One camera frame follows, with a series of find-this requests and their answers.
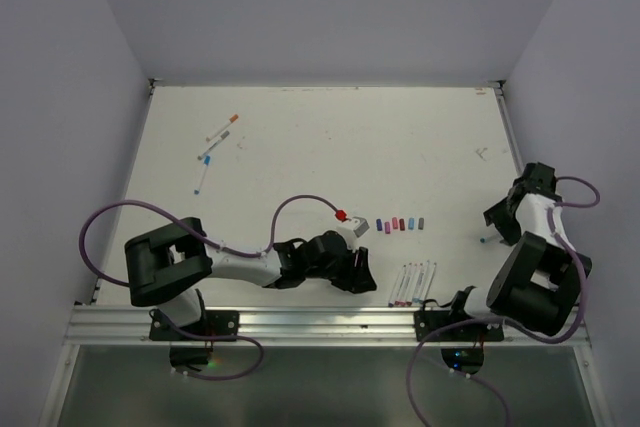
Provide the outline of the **green capped white marker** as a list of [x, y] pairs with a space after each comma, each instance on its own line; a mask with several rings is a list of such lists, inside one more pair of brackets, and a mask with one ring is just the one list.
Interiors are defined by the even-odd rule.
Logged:
[[494, 234], [494, 235], [490, 235], [490, 236], [485, 236], [485, 237], [481, 237], [480, 238], [480, 242], [485, 244], [485, 243], [490, 243], [492, 241], [496, 241], [500, 239], [500, 235], [499, 234]]

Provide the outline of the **purple capped white marker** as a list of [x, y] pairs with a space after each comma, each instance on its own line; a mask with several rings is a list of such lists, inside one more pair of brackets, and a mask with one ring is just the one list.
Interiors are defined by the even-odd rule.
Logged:
[[398, 273], [396, 275], [393, 287], [392, 287], [392, 289], [390, 291], [390, 294], [389, 294], [389, 297], [388, 297], [387, 306], [389, 308], [394, 307], [398, 302], [398, 295], [399, 295], [399, 291], [400, 291], [400, 288], [402, 286], [402, 283], [404, 281], [405, 274], [406, 274], [406, 266], [403, 265], [399, 269], [399, 271], [398, 271]]

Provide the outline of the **magenta capped white marker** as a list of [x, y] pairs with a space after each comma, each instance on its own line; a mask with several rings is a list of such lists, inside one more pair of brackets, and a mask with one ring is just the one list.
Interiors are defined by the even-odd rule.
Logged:
[[406, 266], [406, 274], [405, 274], [404, 281], [403, 281], [402, 286], [401, 286], [400, 291], [399, 291], [398, 302], [397, 302], [396, 306], [404, 306], [406, 304], [406, 297], [407, 297], [406, 292], [407, 292], [408, 285], [409, 285], [410, 280], [411, 280], [413, 265], [411, 263], [409, 263], [409, 264], [407, 264], [405, 266]]

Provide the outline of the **dark red capped white marker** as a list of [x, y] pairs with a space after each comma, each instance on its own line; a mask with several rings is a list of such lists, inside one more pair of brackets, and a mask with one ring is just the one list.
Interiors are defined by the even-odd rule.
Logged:
[[416, 265], [415, 273], [414, 273], [414, 277], [413, 277], [412, 284], [411, 284], [411, 290], [410, 290], [411, 303], [409, 304], [409, 306], [411, 306], [414, 303], [414, 297], [416, 296], [416, 293], [415, 293], [416, 287], [421, 282], [421, 276], [422, 276], [422, 272], [423, 272], [423, 264], [422, 263], [416, 263], [415, 265]]

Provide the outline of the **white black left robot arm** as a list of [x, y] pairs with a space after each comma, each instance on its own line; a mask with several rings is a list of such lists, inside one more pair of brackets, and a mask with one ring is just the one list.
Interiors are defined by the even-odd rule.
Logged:
[[204, 300], [195, 288], [206, 278], [280, 290], [296, 288], [308, 279], [327, 280], [352, 294], [377, 289], [368, 249], [359, 245], [369, 230], [362, 217], [348, 218], [309, 240], [276, 242], [269, 252], [249, 257], [207, 245], [198, 218], [183, 222], [185, 228], [169, 224], [134, 237], [124, 251], [131, 304], [158, 308], [185, 339], [197, 339], [207, 330]]

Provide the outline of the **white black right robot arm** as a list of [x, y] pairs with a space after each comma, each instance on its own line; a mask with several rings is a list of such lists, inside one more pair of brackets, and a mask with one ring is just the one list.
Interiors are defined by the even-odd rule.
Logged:
[[570, 204], [557, 192], [559, 180], [554, 168], [529, 163], [506, 196], [483, 213], [511, 252], [489, 287], [461, 292], [461, 306], [445, 316], [451, 336], [470, 338], [491, 314], [549, 337], [563, 329], [592, 261], [566, 235], [562, 209]]

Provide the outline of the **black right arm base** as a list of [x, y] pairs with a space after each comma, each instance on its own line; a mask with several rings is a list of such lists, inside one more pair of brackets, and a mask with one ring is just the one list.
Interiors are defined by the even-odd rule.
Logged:
[[457, 291], [445, 303], [427, 298], [413, 313], [414, 332], [418, 342], [436, 330], [442, 333], [435, 342], [454, 343], [442, 347], [441, 358], [454, 371], [472, 376], [484, 365], [485, 344], [505, 340], [501, 326], [471, 324], [470, 321], [488, 313], [484, 305], [486, 293], [475, 286]]

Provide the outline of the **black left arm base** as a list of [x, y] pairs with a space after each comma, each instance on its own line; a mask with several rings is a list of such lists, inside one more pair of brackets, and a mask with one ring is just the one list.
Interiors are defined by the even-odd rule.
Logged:
[[[171, 301], [149, 312], [151, 326], [149, 339], [156, 342], [193, 341], [190, 336], [177, 332], [167, 322], [171, 320], [179, 330], [196, 336], [235, 336], [240, 325], [237, 310], [208, 310], [202, 293], [189, 289]], [[213, 367], [213, 343], [207, 341], [203, 347], [170, 347], [169, 361], [174, 368], [201, 374], [205, 367]]]

